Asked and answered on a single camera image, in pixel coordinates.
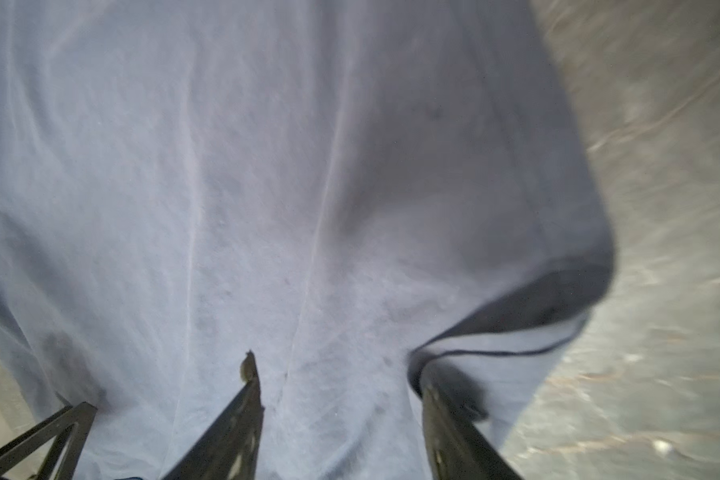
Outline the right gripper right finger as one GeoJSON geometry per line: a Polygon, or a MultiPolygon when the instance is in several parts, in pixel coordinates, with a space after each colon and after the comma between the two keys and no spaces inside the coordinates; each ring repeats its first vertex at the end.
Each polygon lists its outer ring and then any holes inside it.
{"type": "Polygon", "coordinates": [[[521,480],[478,430],[489,414],[476,384],[448,365],[428,365],[419,377],[427,459],[437,480],[521,480]]]}

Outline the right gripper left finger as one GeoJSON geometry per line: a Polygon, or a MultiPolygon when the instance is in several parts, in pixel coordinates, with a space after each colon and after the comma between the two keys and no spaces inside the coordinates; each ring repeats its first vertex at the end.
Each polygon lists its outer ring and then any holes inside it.
{"type": "Polygon", "coordinates": [[[256,358],[248,351],[240,365],[243,387],[184,457],[168,480],[253,480],[265,408],[256,358]]]}

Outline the grey blue tank top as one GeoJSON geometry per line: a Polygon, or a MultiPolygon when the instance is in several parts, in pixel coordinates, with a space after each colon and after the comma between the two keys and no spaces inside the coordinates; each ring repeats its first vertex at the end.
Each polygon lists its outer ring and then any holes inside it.
{"type": "Polygon", "coordinates": [[[500,445],[614,245],[526,1],[0,1],[0,359],[157,479],[239,391],[261,479],[427,479],[434,379],[500,445]]]}

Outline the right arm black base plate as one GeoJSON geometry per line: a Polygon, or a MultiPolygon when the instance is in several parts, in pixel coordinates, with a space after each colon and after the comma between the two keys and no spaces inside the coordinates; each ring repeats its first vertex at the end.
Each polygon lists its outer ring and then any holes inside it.
{"type": "Polygon", "coordinates": [[[66,406],[0,448],[0,479],[38,449],[50,444],[34,479],[73,478],[97,409],[82,402],[66,406]]]}

